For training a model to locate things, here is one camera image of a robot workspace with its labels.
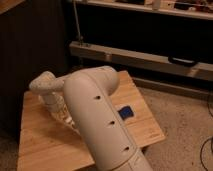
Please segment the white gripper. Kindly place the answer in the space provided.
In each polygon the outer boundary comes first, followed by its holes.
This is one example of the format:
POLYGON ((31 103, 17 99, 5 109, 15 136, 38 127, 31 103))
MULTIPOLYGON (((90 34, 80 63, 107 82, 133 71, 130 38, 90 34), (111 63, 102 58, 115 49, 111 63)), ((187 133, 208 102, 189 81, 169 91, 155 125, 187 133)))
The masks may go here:
POLYGON ((70 124, 72 122, 72 118, 67 111, 67 107, 61 95, 52 94, 39 96, 39 100, 58 122, 62 124, 70 124))

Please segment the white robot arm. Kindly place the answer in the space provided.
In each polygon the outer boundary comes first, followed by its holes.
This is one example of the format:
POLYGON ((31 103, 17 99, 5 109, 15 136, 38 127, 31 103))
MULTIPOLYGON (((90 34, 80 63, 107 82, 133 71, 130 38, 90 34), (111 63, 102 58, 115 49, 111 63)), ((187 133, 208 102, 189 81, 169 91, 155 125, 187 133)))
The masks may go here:
POLYGON ((65 106, 99 171, 153 171, 110 100, 119 85, 110 66, 55 77, 46 71, 29 84, 52 112, 65 106))

